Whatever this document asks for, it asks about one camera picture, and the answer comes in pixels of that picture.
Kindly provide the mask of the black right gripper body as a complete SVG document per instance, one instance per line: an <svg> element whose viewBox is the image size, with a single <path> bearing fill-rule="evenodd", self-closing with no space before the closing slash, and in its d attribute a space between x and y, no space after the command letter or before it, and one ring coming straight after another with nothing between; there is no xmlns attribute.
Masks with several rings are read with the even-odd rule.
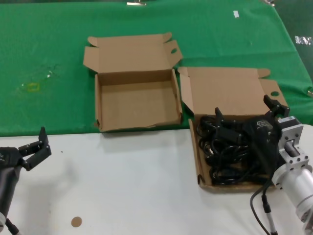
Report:
<svg viewBox="0 0 313 235"><path fill-rule="evenodd" d="M248 117L243 121L243 133L264 172L272 178L280 158L276 117L272 113Z"/></svg>

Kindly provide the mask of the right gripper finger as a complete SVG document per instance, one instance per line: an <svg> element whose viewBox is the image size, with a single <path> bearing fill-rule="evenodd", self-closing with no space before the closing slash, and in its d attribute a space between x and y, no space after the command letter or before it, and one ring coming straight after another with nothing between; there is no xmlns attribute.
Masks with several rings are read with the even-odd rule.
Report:
<svg viewBox="0 0 313 235"><path fill-rule="evenodd" d="M217 137L238 145L243 144L243 121L224 119L218 107L215 108Z"/></svg>
<svg viewBox="0 0 313 235"><path fill-rule="evenodd" d="M271 99L268 95L264 95L263 101L269 108L269 111L266 112L266 116L276 117L280 115L283 118L289 116L289 107L281 104L278 100Z"/></svg>

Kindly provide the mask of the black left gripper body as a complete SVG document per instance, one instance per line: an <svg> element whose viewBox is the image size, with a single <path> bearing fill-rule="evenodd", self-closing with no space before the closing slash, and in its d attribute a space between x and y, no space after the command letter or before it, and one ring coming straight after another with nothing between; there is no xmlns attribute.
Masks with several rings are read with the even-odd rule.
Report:
<svg viewBox="0 0 313 235"><path fill-rule="evenodd" d="M24 146L0 148L0 212L4 216L8 216L24 156L26 156Z"/></svg>

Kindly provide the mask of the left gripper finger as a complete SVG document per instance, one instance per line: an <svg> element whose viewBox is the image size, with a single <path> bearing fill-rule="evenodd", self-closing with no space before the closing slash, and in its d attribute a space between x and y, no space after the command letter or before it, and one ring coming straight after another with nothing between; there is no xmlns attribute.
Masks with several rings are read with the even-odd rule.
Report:
<svg viewBox="0 0 313 235"><path fill-rule="evenodd" d="M46 146L43 149L36 152L34 155L23 161L23 168L27 171L31 171L34 167L44 161L51 155L50 146Z"/></svg>
<svg viewBox="0 0 313 235"><path fill-rule="evenodd" d="M36 154L41 150L48 150L48 137L44 127L41 127L38 141L18 148L20 154Z"/></svg>

